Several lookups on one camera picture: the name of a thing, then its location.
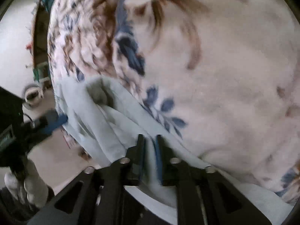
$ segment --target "blue leaf pattern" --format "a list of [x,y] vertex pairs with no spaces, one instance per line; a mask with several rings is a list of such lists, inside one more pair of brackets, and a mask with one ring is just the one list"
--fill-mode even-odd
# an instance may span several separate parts
[[165,120],[164,121],[164,126],[165,126],[165,129],[170,133],[170,124]]
[[145,75],[145,59],[138,53],[138,44],[134,39],[133,28],[127,20],[127,11],[124,9],[124,1],[118,0],[116,9],[115,38],[120,52],[126,57],[130,68],[139,75]]
[[160,110],[164,113],[170,112],[174,107],[174,100],[172,98],[167,98],[161,104]]
[[175,130],[176,134],[177,134],[180,138],[182,138],[181,132],[180,132],[175,126],[174,126],[174,130]]
[[77,24],[78,19],[79,19],[80,14],[77,14],[77,18],[73,19],[71,16],[69,16],[68,14],[64,15],[63,18],[63,23],[64,23],[64,28],[67,31],[72,31],[73,30],[73,26],[75,24]]
[[182,119],[180,118],[176,118],[176,117],[173,117],[171,118],[171,120],[173,121],[173,123],[178,126],[179,128],[184,128],[187,124],[185,121],[183,121]]
[[143,103],[147,106],[153,106],[158,99],[158,90],[155,86],[147,89],[147,98],[143,100]]
[[278,195],[279,197],[282,197],[287,191],[288,189],[283,189],[281,191],[275,192],[275,194]]
[[143,106],[141,105],[153,118],[154,118],[154,115],[153,115],[153,112],[151,111],[151,109],[147,106]]
[[170,133],[171,126],[173,126],[176,134],[182,138],[181,132],[178,128],[186,127],[187,123],[178,117],[167,117],[165,113],[173,110],[175,102],[173,98],[166,98],[162,101],[160,109],[155,108],[155,104],[158,100],[158,88],[156,86],[151,86],[146,90],[147,97],[143,100],[144,106],[142,107],[164,128]]
[[127,58],[129,67],[144,76],[145,59],[137,54],[137,43],[130,37],[121,37],[117,43],[121,53]]
[[76,67],[76,76],[77,76],[77,79],[78,79],[79,82],[84,80],[83,73],[77,67]]
[[281,178],[281,181],[284,183],[283,188],[285,189],[286,187],[288,187],[289,184],[293,182],[296,176],[297,173],[294,171],[293,168],[290,168]]

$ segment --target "bolt head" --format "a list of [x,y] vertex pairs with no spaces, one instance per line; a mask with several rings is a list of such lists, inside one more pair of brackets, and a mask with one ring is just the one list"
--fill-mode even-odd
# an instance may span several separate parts
[[206,171],[207,173],[215,173],[215,172],[216,172],[216,169],[215,169],[213,166],[207,166],[207,167],[205,168],[205,171]]
[[130,159],[127,158],[127,157],[123,157],[121,160],[120,160],[120,163],[121,164],[126,164],[126,163],[129,163],[130,162]]
[[170,159],[170,163],[171,164],[178,164],[180,162],[181,162],[181,160],[179,158],[177,158],[177,157],[174,157],[174,158]]

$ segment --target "black cable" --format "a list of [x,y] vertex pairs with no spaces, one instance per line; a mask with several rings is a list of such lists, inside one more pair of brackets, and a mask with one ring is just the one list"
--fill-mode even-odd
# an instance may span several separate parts
[[31,121],[31,122],[33,122],[33,120],[32,120],[32,118],[28,115],[28,114],[26,114],[26,113],[23,113],[23,115],[24,116],[26,116],[26,117],[28,117],[29,118],[29,120]]

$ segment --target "floral bedspread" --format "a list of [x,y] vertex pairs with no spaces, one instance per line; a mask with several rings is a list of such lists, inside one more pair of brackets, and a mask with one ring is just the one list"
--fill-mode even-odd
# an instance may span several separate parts
[[298,33],[283,0],[55,0],[52,83],[118,78],[189,151],[293,203]]

